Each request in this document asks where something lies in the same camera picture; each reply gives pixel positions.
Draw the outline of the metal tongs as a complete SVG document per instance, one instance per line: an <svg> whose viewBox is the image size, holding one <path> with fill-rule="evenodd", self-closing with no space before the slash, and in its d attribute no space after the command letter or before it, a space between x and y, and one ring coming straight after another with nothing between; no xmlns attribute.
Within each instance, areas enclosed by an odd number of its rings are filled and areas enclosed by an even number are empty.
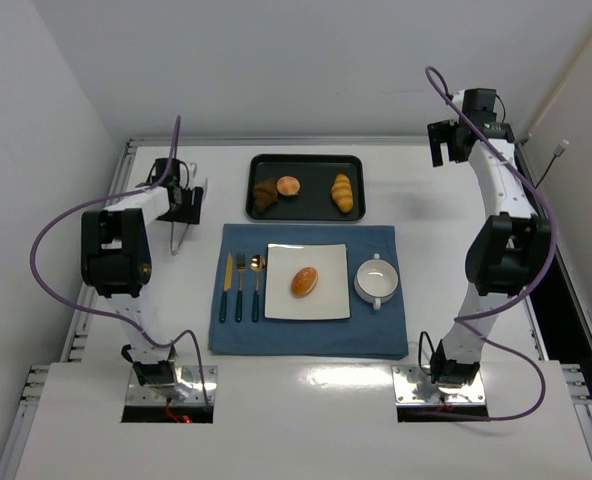
<svg viewBox="0 0 592 480"><path fill-rule="evenodd" d="M199 185L195 186L202 186L204 188L204 197L202 201L202 206L204 200L207 196L207 192L209 189L209 181L207 178L204 179L204 182ZM199 225L199 223L170 223L170 237L169 237L169 252L172 256L176 256L180 253L181 247L186 240L186 237L189 233L189 230L192 226Z"/></svg>

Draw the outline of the oval brown bread roll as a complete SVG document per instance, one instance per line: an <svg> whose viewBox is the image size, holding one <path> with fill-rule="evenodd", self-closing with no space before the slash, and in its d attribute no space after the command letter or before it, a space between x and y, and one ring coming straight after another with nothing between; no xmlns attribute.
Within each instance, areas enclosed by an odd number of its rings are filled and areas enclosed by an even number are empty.
<svg viewBox="0 0 592 480"><path fill-rule="evenodd" d="M307 266L298 271L291 282L291 293L296 297L309 295L317 286L319 274L316 268Z"/></svg>

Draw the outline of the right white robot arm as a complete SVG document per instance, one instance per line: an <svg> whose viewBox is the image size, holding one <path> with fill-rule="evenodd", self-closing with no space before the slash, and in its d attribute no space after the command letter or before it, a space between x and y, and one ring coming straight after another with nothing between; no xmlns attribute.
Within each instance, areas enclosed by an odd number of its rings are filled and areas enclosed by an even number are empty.
<svg viewBox="0 0 592 480"><path fill-rule="evenodd" d="M486 221L466 258L468 288L454 325L432 353L429 376L446 387L475 379L486 337L501 306L517 298L550 253L552 228L525 194L511 127L498 121L493 89L460 91L461 115L427 127L432 164L468 164L481 191Z"/></svg>

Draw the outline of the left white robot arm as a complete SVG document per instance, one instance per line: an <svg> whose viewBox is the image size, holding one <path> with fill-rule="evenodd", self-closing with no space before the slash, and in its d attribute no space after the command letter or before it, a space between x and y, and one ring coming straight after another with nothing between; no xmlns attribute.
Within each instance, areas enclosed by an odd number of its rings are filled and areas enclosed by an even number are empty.
<svg viewBox="0 0 592 480"><path fill-rule="evenodd" d="M148 228L157 221L171 227L200 221L204 188L193 185L196 170L194 163L159 158L135 194L81 217L83 281L126 324L122 356L139 384L165 393L179 385L180 368L147 287L153 278Z"/></svg>

